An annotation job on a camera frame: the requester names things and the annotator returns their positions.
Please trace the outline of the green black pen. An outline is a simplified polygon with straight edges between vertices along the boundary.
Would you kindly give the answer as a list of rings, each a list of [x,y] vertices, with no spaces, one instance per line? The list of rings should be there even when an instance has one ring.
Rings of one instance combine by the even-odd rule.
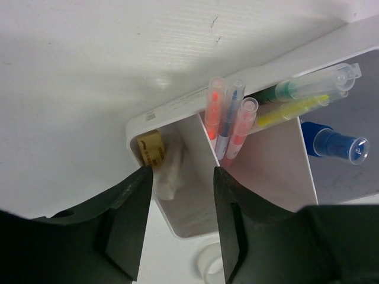
[[[340,63],[253,93],[260,104],[290,102],[317,95],[346,95],[362,76],[358,63]]]

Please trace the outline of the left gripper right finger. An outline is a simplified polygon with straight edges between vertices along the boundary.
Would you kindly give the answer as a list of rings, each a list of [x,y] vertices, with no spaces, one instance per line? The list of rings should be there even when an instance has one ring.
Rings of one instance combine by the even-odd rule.
[[[377,283],[378,206],[290,212],[221,167],[214,200],[227,283]]]

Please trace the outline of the yellow eraser block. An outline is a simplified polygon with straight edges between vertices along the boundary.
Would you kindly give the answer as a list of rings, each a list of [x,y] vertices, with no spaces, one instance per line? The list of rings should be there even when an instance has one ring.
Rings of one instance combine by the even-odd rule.
[[[160,131],[152,130],[137,136],[137,144],[145,165],[151,165],[154,169],[163,165],[165,146]]]

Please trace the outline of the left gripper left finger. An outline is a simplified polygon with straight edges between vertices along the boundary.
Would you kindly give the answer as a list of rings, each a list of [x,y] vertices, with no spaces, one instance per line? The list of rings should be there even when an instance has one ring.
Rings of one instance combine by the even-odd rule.
[[[54,216],[1,212],[2,283],[132,283],[152,197],[143,166],[119,184]]]

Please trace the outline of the yellow highlighter pen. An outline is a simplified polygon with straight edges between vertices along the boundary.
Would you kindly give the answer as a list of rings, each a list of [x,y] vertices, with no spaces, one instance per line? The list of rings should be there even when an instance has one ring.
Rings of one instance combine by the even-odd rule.
[[[315,95],[301,100],[286,102],[273,110],[266,112],[265,114],[258,115],[255,125],[257,125],[259,129],[266,129],[271,126],[278,125],[318,108],[326,107],[332,102],[346,98],[348,93],[349,92],[346,91]]]

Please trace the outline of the blue pen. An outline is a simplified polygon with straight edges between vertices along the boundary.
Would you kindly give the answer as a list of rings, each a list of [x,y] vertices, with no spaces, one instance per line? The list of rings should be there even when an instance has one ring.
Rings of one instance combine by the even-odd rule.
[[[223,102],[219,133],[217,136],[215,154],[218,161],[221,161],[230,140],[232,128],[235,123],[237,111],[244,97],[246,83],[242,79],[235,79],[228,87]]]

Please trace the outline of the orange pen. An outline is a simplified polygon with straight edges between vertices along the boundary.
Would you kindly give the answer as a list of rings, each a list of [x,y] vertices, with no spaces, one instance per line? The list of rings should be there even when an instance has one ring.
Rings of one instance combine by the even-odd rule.
[[[229,166],[240,152],[248,132],[255,122],[258,107],[259,104],[255,98],[245,98],[241,102],[226,154],[222,162],[223,166]]]
[[[210,80],[205,108],[204,125],[213,146],[216,143],[225,96],[225,82],[221,77]]]

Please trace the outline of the white eraser block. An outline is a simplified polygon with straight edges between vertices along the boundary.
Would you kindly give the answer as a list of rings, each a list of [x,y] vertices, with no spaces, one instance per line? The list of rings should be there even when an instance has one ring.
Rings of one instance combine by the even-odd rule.
[[[171,201],[181,185],[181,168],[184,162],[184,145],[172,140],[166,149],[163,165],[154,172],[154,191],[158,199]]]

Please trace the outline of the clear glue bottle blue cap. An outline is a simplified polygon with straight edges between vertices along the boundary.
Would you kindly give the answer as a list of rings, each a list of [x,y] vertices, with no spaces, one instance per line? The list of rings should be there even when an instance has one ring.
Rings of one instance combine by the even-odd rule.
[[[365,137],[344,135],[314,122],[302,122],[301,130],[309,156],[338,159],[352,165],[361,164],[368,156],[370,142]]]

